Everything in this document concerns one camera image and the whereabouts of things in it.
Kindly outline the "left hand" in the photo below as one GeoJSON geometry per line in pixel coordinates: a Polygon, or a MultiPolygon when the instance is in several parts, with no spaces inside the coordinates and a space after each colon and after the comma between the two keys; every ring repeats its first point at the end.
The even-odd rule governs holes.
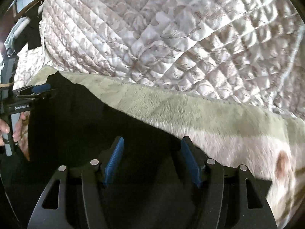
{"type": "MultiPolygon", "coordinates": [[[[30,121],[30,111],[22,112],[19,116],[18,122],[15,124],[12,138],[14,142],[18,143],[19,148],[26,159],[30,160],[30,154],[28,149],[28,124],[30,121]]],[[[3,147],[3,132],[8,133],[10,131],[6,122],[1,119],[1,147],[3,147]]]]}

